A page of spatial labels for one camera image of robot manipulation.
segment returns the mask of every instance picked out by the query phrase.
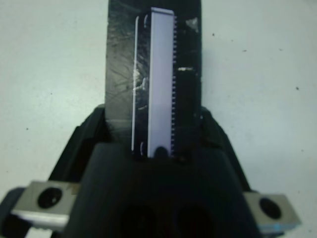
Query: scratched black plastic surface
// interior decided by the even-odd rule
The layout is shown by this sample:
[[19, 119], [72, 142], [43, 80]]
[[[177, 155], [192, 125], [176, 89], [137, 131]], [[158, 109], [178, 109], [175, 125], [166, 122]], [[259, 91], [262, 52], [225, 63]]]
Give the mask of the scratched black plastic surface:
[[[201, 108], [201, 3], [199, 0], [111, 0], [108, 10], [106, 120], [116, 140], [131, 148], [135, 20], [151, 7], [177, 16], [175, 154], [199, 141]], [[146, 62], [138, 59], [141, 74]]]

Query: dark hole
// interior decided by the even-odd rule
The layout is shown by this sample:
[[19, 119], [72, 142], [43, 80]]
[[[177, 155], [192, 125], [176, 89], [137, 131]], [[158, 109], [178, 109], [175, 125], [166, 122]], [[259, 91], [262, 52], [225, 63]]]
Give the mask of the dark hole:
[[279, 219], [282, 216], [281, 209], [278, 205], [268, 198], [262, 198], [260, 200], [260, 207], [266, 215], [273, 219]]
[[156, 216], [147, 206], [129, 206], [121, 217], [123, 238], [150, 238], [155, 235]]
[[209, 214], [199, 206], [182, 208], [178, 214], [178, 227], [184, 238], [212, 237]]
[[56, 187], [50, 187], [44, 190], [38, 199], [38, 205], [41, 208], [50, 208], [58, 204], [62, 197], [62, 191]]

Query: metal clamp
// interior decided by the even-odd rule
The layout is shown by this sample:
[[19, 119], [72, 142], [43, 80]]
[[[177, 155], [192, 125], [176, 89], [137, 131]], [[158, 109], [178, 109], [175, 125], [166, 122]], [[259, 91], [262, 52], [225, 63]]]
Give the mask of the metal clamp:
[[301, 224], [285, 195], [244, 192], [244, 197], [263, 235], [284, 233]]
[[68, 223], [79, 188], [77, 183], [31, 182], [11, 213], [35, 228], [62, 231]]

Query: white tabletop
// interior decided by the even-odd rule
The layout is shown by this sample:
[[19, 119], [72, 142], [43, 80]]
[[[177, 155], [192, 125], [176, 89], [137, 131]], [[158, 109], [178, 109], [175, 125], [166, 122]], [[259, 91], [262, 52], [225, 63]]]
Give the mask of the white tabletop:
[[[46, 180], [104, 102], [107, 5], [0, 0], [0, 199]], [[316, 26], [314, 0], [203, 0], [203, 105], [252, 188], [295, 207], [287, 238], [317, 236]]]

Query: mounting hole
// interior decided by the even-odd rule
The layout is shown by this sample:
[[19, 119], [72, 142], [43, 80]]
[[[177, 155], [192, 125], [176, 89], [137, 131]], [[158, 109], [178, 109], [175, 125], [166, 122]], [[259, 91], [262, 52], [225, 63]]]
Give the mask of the mounting hole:
[[268, 198], [262, 198], [260, 200], [260, 207], [267, 216], [273, 219], [279, 219], [282, 216], [281, 209], [278, 205]]
[[56, 187], [49, 187], [45, 189], [38, 199], [38, 205], [41, 208], [51, 208], [58, 204], [62, 197], [62, 191]]

